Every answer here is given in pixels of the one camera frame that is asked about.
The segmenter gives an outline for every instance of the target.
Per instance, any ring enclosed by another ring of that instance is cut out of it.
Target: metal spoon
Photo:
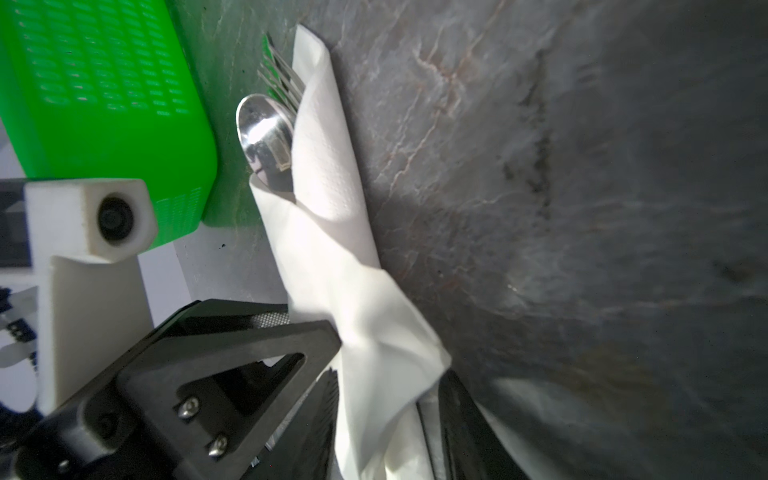
[[[261,94],[237,105],[237,136],[248,164],[269,188],[293,191],[290,148],[296,118],[279,102]]]

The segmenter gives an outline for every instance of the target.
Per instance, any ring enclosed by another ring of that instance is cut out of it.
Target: fork
[[[267,35],[262,37],[262,61],[257,73],[266,82],[270,97],[296,115],[304,94],[304,82],[274,48]]]

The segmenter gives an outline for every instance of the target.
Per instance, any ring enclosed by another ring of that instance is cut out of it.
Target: rolled napkin
[[[425,479],[415,401],[450,356],[379,257],[326,46],[299,26],[293,69],[306,85],[293,133],[296,203],[250,178],[293,322],[330,319],[343,345],[336,458],[345,480]]]

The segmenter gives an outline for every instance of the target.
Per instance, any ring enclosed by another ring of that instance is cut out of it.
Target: metal bolt
[[[223,433],[220,433],[208,446],[208,456],[219,458],[227,451],[229,439]]]
[[[200,400],[196,396],[191,396],[184,400],[179,407],[179,418],[182,420],[188,420],[197,415],[200,411]]]

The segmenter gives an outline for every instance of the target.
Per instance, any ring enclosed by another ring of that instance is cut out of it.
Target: green basket
[[[163,0],[0,0],[0,118],[31,178],[140,178],[153,246],[197,228],[216,148]]]

